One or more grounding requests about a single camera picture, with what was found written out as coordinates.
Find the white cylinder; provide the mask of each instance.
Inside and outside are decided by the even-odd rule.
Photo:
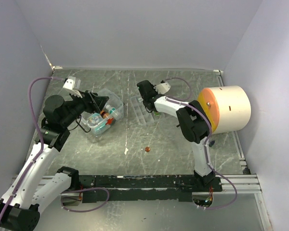
[[[210,88],[219,111],[219,122],[214,134],[237,131],[250,120],[250,101],[239,86]]]

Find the wire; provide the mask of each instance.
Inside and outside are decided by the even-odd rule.
[[[229,182],[229,184],[231,184],[231,186],[233,187],[233,189],[235,190],[235,197],[228,203],[224,204],[224,205],[220,205],[220,206],[216,206],[216,207],[202,207],[204,209],[209,209],[209,210],[213,210],[213,209],[219,209],[219,208],[224,208],[224,207],[227,207],[229,205],[231,205],[234,201],[236,201],[237,199],[237,190],[236,190],[236,187],[235,185],[230,181],[230,179],[228,179],[227,177],[225,177],[224,175],[222,175],[221,173],[219,173],[218,171],[216,171],[211,165],[210,165],[210,162],[209,162],[209,153],[208,153],[208,147],[207,147],[207,142],[208,140],[210,139],[210,137],[212,136],[212,127],[211,127],[211,124],[210,122],[208,121],[208,119],[198,110],[196,109],[195,107],[187,104],[187,103],[184,103],[184,102],[178,102],[176,100],[173,100],[173,99],[170,99],[169,97],[166,97],[166,100],[171,102],[171,103],[176,103],[176,104],[180,104],[180,105],[184,105],[184,106],[187,106],[189,108],[191,108],[192,110],[194,110],[195,112],[197,112],[203,119],[204,121],[206,122],[206,124],[208,125],[209,127],[209,135],[207,136],[207,138],[205,139],[204,141],[204,151],[205,151],[205,157],[206,157],[206,161],[207,161],[207,165],[208,167],[217,175],[221,176],[222,178],[224,178],[226,181]]]
[[[77,120],[75,120],[75,122],[78,124],[78,126],[85,132],[85,133],[89,133],[91,131],[91,129],[89,129],[89,131],[86,131],[83,126],[80,124],[80,122],[78,122]]]
[[[168,96],[169,98],[172,98],[174,100],[178,100],[178,101],[187,101],[189,98],[192,97],[192,94],[193,94],[193,91],[192,91],[192,86],[189,84],[189,82],[187,82],[185,79],[183,78],[180,78],[180,77],[171,77],[171,78],[167,78],[165,79],[165,81],[168,81],[168,80],[172,80],[172,79],[179,79],[179,80],[182,80],[183,82],[185,82],[189,88],[189,95],[186,99],[178,99],[178,98],[175,98],[175,97],[172,97],[172,96]]]
[[[44,140],[43,140],[43,135],[39,129],[39,125],[38,125],[38,121],[37,119],[35,118],[35,115],[34,115],[34,110],[33,110],[33,106],[32,106],[32,100],[31,100],[31,89],[32,89],[32,86],[35,82],[39,81],[39,80],[42,80],[42,79],[54,79],[54,80],[59,80],[59,81],[62,81],[64,82],[65,80],[62,79],[62,78],[57,78],[57,77],[42,77],[42,78],[37,78],[35,80],[33,80],[29,87],[28,87],[28,101],[29,101],[29,107],[30,107],[30,111],[31,111],[31,115],[32,115],[32,120],[33,120],[33,124],[38,132],[38,136],[39,136],[39,139],[40,139],[40,150],[39,152],[34,156],[34,158],[32,159],[32,162],[29,162],[29,164],[27,165],[27,167],[25,168],[25,170],[23,171],[22,175],[20,176],[19,178],[19,181],[16,183],[16,185],[14,186],[14,189],[12,191],[12,195],[9,197],[9,199],[7,200],[7,202],[5,203],[3,209],[1,210],[0,212],[0,222],[2,220],[2,217],[7,209],[7,207],[10,205],[10,203],[12,202],[13,200],[13,195],[15,195],[20,187],[20,185],[22,184],[25,176],[27,175],[28,171],[30,170],[31,166],[33,165],[33,163],[38,159],[38,157],[41,155],[41,153],[43,152],[44,150]]]
[[[69,212],[74,212],[74,213],[87,213],[87,212],[92,212],[92,211],[95,211],[101,207],[103,207],[109,200],[109,197],[110,197],[110,194],[109,194],[109,190],[108,189],[105,189],[105,188],[100,188],[100,187],[96,187],[96,188],[89,188],[89,189],[80,189],[80,190],[75,190],[75,191],[67,191],[68,193],[82,193],[82,192],[86,192],[86,191],[92,191],[92,190],[104,190],[106,193],[107,193],[107,198],[106,200],[99,206],[95,207],[95,208],[92,208],[92,209],[88,209],[88,210],[74,210],[74,209],[68,209],[66,208],[64,205],[63,205],[63,199],[65,197],[62,197],[61,198],[61,206],[62,206],[62,209],[66,210],[66,211],[69,211]]]
[[[72,128],[71,130],[69,130],[69,131],[75,130],[78,126],[79,126],[79,123],[77,123],[77,125],[74,128]]]

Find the scratched metal surface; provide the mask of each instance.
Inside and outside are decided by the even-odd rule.
[[[148,79],[158,84],[167,77],[183,77],[193,88],[196,99],[204,87],[217,87],[219,81],[212,71],[200,70],[65,70],[58,69],[54,75],[81,79],[80,90],[107,88],[118,95],[123,102],[124,118],[95,138],[80,128],[71,135],[55,158],[46,175],[54,175],[62,166],[79,170],[82,175],[142,175],[142,174],[191,174],[194,157],[190,143],[181,130],[176,128],[177,119],[169,116],[166,120],[148,126],[140,126],[130,105],[129,98],[139,95],[136,83]],[[51,81],[46,97],[60,94],[66,100],[69,95],[62,89],[62,82]],[[171,80],[169,95],[184,98],[188,88],[182,81]],[[231,133],[213,136],[215,145],[210,148],[215,168],[223,174],[242,174],[235,141]]]
[[[215,195],[214,205],[233,195]],[[92,209],[101,203],[71,209]],[[239,194],[231,206],[211,211],[188,202],[116,201],[90,213],[72,213],[54,200],[43,212],[35,231],[263,231],[254,194]]]

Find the clear plastic tray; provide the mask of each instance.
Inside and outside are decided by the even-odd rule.
[[[102,135],[103,132],[105,132],[106,130],[108,130],[111,126],[114,126],[114,125],[109,125],[109,124],[106,124],[107,121],[110,119],[110,118],[113,118],[115,117],[116,119],[116,122],[118,120],[121,120],[123,117],[124,117],[124,103],[122,102],[122,100],[113,92],[111,92],[110,90],[104,88],[104,89],[101,89],[100,91],[97,92],[97,94],[99,96],[108,96],[109,97],[109,100],[107,101],[106,105],[111,105],[112,107],[114,107],[116,109],[116,112],[117,112],[117,116],[112,116],[112,114],[110,113],[109,117],[108,118],[105,118],[103,120],[101,120],[98,124],[96,124],[95,126],[91,126],[88,122],[88,118],[92,115],[92,114],[89,114],[87,112],[83,112],[81,114],[81,122],[82,124],[84,124],[85,126],[87,126],[88,128],[91,128],[91,132],[96,136],[100,136]]]
[[[133,110],[135,112],[136,118],[138,120],[138,123],[142,126],[147,124],[152,124],[154,122],[163,120],[165,118],[165,114],[163,112],[151,112],[149,113],[144,104],[143,99],[141,96],[133,96],[130,98],[131,105],[133,107]]]

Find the white bracket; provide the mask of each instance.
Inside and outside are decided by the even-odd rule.
[[[158,84],[153,88],[158,92],[158,94],[165,94],[170,90],[170,84],[168,82]]]
[[[69,76],[63,85],[63,89],[65,89],[68,93],[82,98],[82,95],[79,92],[79,87],[80,79],[77,79],[73,76]]]

